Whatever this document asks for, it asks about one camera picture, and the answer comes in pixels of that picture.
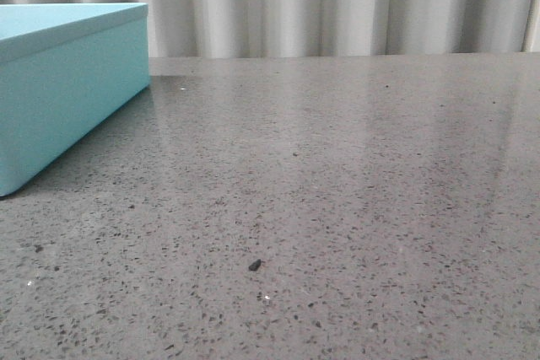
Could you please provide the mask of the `light blue plastic box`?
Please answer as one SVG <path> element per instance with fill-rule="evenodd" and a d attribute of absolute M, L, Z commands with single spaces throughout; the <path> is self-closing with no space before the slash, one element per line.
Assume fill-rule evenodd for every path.
<path fill-rule="evenodd" d="M 149 85 L 145 3 L 1 7 L 1 194 Z"/>

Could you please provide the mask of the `small black debris piece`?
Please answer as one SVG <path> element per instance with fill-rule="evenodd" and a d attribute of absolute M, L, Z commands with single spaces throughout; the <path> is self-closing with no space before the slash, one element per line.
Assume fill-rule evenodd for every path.
<path fill-rule="evenodd" d="M 262 264 L 262 260 L 261 259 L 257 259 L 255 261 L 253 261 L 249 266 L 248 266 L 248 269 L 250 271 L 257 271 L 259 269 L 259 267 L 261 266 Z"/>

